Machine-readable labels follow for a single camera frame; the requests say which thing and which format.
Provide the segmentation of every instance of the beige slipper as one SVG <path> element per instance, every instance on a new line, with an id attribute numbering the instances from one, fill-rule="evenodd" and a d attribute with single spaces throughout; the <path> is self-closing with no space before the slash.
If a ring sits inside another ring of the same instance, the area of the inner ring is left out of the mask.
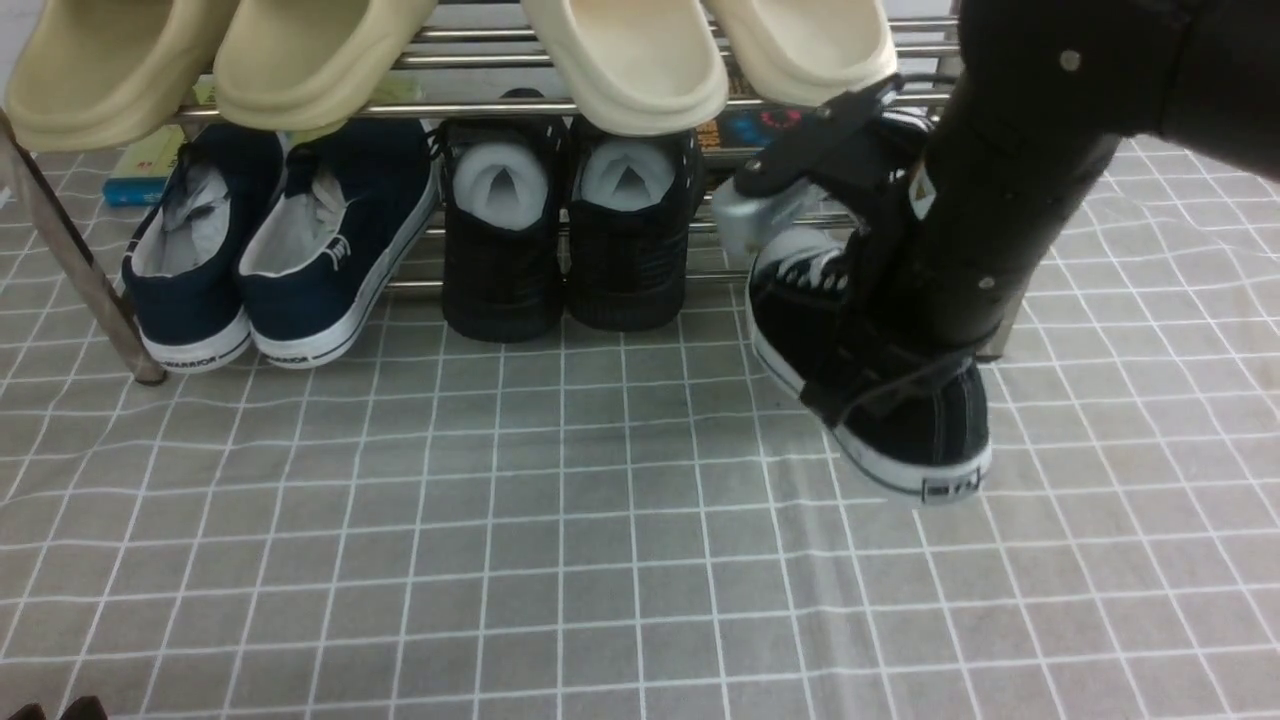
<path id="1" fill-rule="evenodd" d="M 218 110 L 251 128 L 311 131 L 367 101 L 436 0 L 242 0 L 214 63 Z"/>
<path id="2" fill-rule="evenodd" d="M 5 109 L 36 151 L 125 145 L 165 124 L 209 68 L 233 0 L 45 0 Z"/>
<path id="3" fill-rule="evenodd" d="M 698 0 L 522 0 L 586 119 L 657 136 L 710 120 L 728 76 Z"/>
<path id="4" fill-rule="evenodd" d="M 817 106 L 897 72 L 879 0 L 707 0 L 763 97 Z"/>

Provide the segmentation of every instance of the shoe heel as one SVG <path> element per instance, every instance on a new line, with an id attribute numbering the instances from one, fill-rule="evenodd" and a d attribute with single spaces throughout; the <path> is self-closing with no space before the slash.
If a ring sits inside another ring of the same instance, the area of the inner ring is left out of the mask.
<path id="1" fill-rule="evenodd" d="M 516 307 L 445 299 L 443 310 L 444 322 L 456 333 L 480 342 L 498 343 L 536 340 L 554 329 L 564 314 L 563 301 L 558 297 Z"/>
<path id="2" fill-rule="evenodd" d="M 669 324 L 685 306 L 685 272 L 667 284 L 643 293 L 611 293 L 570 282 L 568 314 L 589 328 L 608 332 L 643 332 Z"/>

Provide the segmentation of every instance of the screw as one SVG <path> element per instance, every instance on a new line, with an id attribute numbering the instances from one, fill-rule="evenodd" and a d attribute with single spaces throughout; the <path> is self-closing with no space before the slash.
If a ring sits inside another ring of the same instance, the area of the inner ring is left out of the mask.
<path id="1" fill-rule="evenodd" d="M 1057 56 L 1057 64 L 1062 65 L 1062 69 L 1074 73 L 1080 69 L 1080 54 L 1075 50 L 1062 50 L 1062 54 Z"/>

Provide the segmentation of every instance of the gray checkered floor mat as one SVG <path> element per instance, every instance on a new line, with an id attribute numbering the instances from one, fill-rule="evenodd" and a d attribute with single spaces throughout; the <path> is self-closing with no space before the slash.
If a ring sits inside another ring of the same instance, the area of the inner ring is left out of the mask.
<path id="1" fill-rule="evenodd" d="M 111 270 L 114 159 L 41 159 Z M 145 388 L 9 202 L 0 715 L 1280 716 L 1277 254 L 1275 184 L 1126 145 L 986 370 L 988 492 L 915 514 L 736 290 L 506 348 L 392 299 L 332 366 Z"/>

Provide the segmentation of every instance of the black sneaker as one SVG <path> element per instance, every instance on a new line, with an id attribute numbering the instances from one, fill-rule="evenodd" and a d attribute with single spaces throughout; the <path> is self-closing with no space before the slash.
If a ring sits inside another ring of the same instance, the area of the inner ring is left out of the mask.
<path id="1" fill-rule="evenodd" d="M 685 304 L 689 222 L 705 191 L 698 137 L 614 137 L 582 118 L 572 136 L 568 311 L 602 331 L 666 325 Z"/>
<path id="2" fill-rule="evenodd" d="M 517 90 L 504 97 L 541 97 Z M 558 117 L 447 120 L 444 319 L 485 342 L 522 342 L 564 311 L 559 210 L 568 129 Z"/>
<path id="3" fill-rule="evenodd" d="M 973 495 L 991 466 L 977 365 L 915 356 L 851 313 L 855 260 L 814 229 L 792 228 L 769 243 L 749 283 L 756 356 L 891 495 L 924 505 Z"/>

